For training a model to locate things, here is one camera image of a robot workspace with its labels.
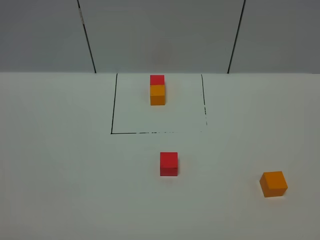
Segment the orange template block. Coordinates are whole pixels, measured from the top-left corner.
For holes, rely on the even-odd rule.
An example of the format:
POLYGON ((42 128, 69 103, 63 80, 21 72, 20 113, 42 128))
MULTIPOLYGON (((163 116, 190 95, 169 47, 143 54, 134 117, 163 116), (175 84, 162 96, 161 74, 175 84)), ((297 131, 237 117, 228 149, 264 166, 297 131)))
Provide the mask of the orange template block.
POLYGON ((150 86, 150 105, 163 106, 166 104, 166 88, 165 85, 150 86))

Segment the red template block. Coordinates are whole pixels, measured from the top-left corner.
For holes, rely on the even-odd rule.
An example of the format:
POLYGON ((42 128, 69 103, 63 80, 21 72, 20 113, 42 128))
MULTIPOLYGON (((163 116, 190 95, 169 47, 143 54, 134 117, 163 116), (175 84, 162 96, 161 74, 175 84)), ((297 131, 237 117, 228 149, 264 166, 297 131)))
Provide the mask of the red template block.
POLYGON ((150 85, 151 86, 165 85, 165 76, 159 75, 159 74, 150 75, 150 85))

